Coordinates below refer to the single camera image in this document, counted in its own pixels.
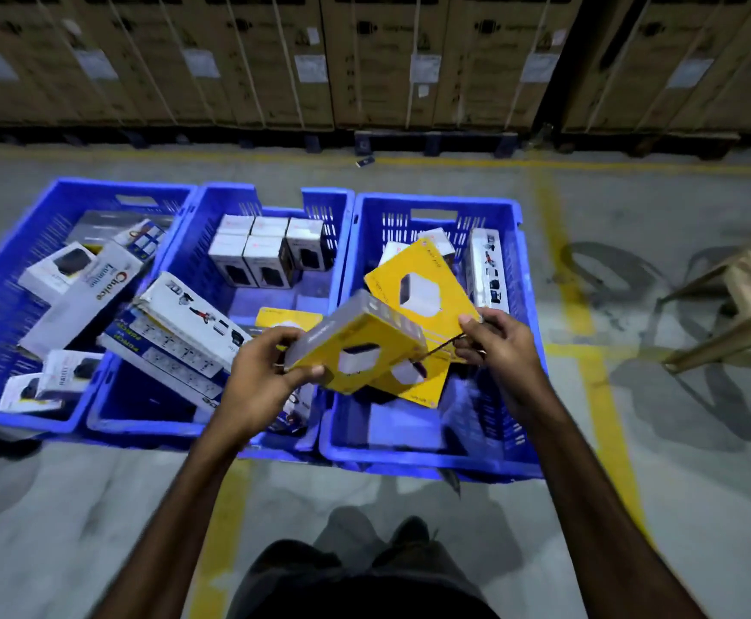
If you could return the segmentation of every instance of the hand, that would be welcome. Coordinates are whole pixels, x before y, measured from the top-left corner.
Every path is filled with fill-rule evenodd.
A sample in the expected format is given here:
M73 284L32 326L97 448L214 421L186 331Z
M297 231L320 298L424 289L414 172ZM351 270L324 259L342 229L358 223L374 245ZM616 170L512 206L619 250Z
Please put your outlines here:
M294 390L324 374L322 366L296 367L286 374L275 366L282 356L276 346L289 345L302 334L303 330L288 326L268 328L236 354L220 406L209 421L229 447L241 447L265 430Z
M478 311L491 325L461 315L465 337L454 342L456 355L472 365L488 366L496 384L526 404L552 393L530 328L501 310Z

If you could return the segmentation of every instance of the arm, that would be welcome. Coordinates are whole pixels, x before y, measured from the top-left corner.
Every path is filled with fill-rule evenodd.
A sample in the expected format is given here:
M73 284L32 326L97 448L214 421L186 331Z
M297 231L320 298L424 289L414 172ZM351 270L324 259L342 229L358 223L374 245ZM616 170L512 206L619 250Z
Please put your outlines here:
M460 319L456 353L486 365L539 455L588 616L705 619L631 519L608 476L545 375L530 328L480 309L497 332Z
M235 357L216 409L92 619L180 617L221 482L237 453L269 426L288 396L323 367L279 374L277 345L303 331L270 328Z

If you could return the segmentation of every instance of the concrete floor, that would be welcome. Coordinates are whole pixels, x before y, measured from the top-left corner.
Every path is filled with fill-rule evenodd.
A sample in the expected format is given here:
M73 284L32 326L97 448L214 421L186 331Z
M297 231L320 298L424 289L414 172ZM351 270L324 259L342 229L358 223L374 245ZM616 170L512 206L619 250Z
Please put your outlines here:
M517 199L551 378L659 551L715 619L751 617L751 356L674 378L666 348L704 338L718 301L656 299L751 237L751 151L718 165L653 156L379 156L0 148L0 237L56 176L241 181L267 205L300 186ZM182 456L61 443L0 460L0 619L83 617ZM584 617L541 481L462 486L239 462L185 614L218 619L257 554L291 537L362 564L424 518L502 617Z

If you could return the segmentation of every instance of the person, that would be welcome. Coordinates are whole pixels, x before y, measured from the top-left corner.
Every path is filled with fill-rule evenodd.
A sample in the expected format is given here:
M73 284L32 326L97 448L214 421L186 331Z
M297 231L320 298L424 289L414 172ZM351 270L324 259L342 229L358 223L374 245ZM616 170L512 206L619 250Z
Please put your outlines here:
M588 616L704 619L631 520L560 402L530 329L502 311L479 312L485 323L460 318L465 335L456 342L456 353L489 369L536 449ZM301 334L296 328L270 328L237 354L220 406L96 606L94 619L181 615L227 468L293 390L324 374L323 367L286 374L274 367L277 346ZM306 543L277 541L247 572L228 616L260 619L307 610L322 617L497 617L418 518L407 520L372 567L358 572Z

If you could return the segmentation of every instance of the person's left hand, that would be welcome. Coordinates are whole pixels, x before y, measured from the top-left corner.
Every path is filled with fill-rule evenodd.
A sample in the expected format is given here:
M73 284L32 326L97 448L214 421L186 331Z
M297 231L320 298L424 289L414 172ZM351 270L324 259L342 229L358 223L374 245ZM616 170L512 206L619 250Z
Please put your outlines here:
M230 447L240 447L265 430L294 390L324 374L322 366L296 367L286 374L275 366L282 357L276 346L287 346L302 334L288 326L267 328L236 354L220 406L209 421L210 429L225 437Z

